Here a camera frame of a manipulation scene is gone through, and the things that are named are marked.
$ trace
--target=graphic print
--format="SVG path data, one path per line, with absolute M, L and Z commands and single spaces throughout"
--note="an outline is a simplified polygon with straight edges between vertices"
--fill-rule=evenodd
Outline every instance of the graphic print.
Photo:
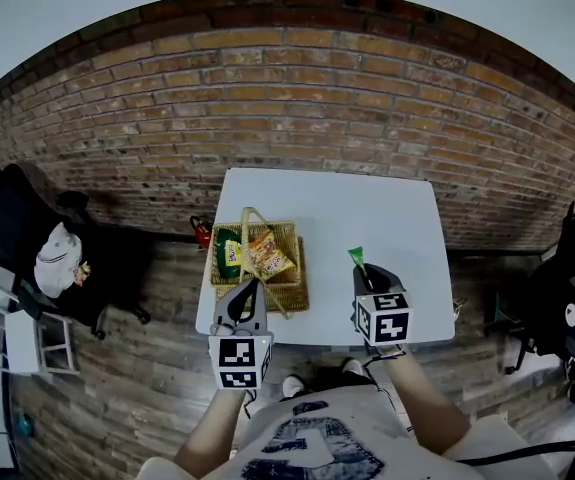
M 329 463 L 318 467 L 297 465 L 298 455 L 310 445 L 326 447 Z M 296 418 L 287 421 L 278 427 L 262 451 L 275 453 L 276 459 L 254 459 L 249 462 L 242 470 L 245 480 L 372 480 L 384 467 L 336 418 Z
M 323 400 L 319 402 L 303 402 L 294 406 L 292 409 L 294 416 L 299 416 L 306 412 L 320 411 L 321 409 L 326 409 L 329 404 Z

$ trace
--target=basket handle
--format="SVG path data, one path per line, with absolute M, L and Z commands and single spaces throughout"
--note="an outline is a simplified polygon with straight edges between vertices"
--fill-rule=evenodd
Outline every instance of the basket handle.
M 256 214 L 256 216 L 258 216 L 258 218 L 265 225 L 265 227 L 268 230 L 270 230 L 269 224 L 267 224 L 265 217 L 263 217 L 258 212 L 258 210 L 256 210 L 256 208 L 254 208 L 252 206 L 246 206 L 245 208 L 243 208 L 243 213 L 242 213 L 242 216 L 240 218 L 240 221 L 242 224 L 242 230 L 240 233 L 240 239 L 241 239 L 241 244 L 240 244 L 240 253 L 241 253 L 241 265 L 240 265 L 240 267 L 241 268 L 240 268 L 240 276 L 239 276 L 239 282 L 240 283 L 243 282 L 243 276 L 245 275 L 245 272 L 249 272 L 250 274 L 253 274 L 254 277 L 257 277 L 260 279 L 260 274 L 256 270 L 256 267 L 254 267 L 254 262 L 251 260 L 251 254 L 249 253 L 249 217 L 251 216 L 252 213 Z
M 267 293 L 269 293 L 269 295 L 271 296 L 273 301 L 276 303 L 276 307 L 280 310 L 282 315 L 286 319 L 289 319 L 289 318 L 291 318 L 291 313 L 287 312 L 285 310 L 285 308 L 283 308 L 283 305 L 278 300 L 278 297 L 276 297 L 276 295 L 271 290 L 271 288 L 269 288 L 269 286 L 267 286 L 267 283 L 260 277 L 260 274 L 256 270 L 256 267 L 254 266 L 254 262 L 251 259 L 251 254 L 249 253 L 249 217 L 251 216 L 252 213 L 255 214 L 261 220 L 261 222 L 265 225 L 265 227 L 267 228 L 268 231 L 271 231 L 269 224 L 267 223 L 265 218 L 260 214 L 260 212 L 258 210 L 256 210 L 256 208 L 254 208 L 253 206 L 246 206 L 245 208 L 243 208 L 243 213 L 242 213 L 242 216 L 240 218 L 241 224 L 242 224 L 242 231 L 240 234 L 241 235 L 240 236 L 240 238 L 241 238 L 241 244 L 240 244 L 241 265 L 240 265 L 240 276 L 239 276 L 238 281 L 240 283 L 243 282 L 243 276 L 245 275 L 245 272 L 249 272 L 254 277 L 257 277 L 260 280 L 260 282 L 263 284 L 265 291 Z

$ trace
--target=green object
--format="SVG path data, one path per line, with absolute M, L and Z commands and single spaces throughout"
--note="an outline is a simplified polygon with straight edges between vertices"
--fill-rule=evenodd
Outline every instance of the green object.
M 25 413 L 18 415 L 16 422 L 18 433 L 23 437 L 34 437 L 34 424 Z
M 240 275 L 240 235 L 229 229 L 219 229 L 216 234 L 216 263 L 223 279 Z
M 365 277 L 367 277 L 367 271 L 365 270 L 365 264 L 363 263 L 363 248 L 356 247 L 355 249 L 349 249 L 347 252 L 351 256 L 351 259 L 354 260 L 356 266 L 360 267 L 363 274 L 365 274 Z

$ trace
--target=chair armrest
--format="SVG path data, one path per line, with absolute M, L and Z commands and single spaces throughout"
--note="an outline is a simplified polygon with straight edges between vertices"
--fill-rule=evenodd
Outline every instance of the chair armrest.
M 575 339 L 568 336 L 565 340 L 565 349 L 569 355 L 575 359 Z

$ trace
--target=chip bag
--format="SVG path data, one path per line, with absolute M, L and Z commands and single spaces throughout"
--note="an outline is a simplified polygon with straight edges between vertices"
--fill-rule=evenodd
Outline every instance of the chip bag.
M 276 247 L 273 231 L 268 231 L 250 243 L 249 255 L 263 281 L 296 266 Z

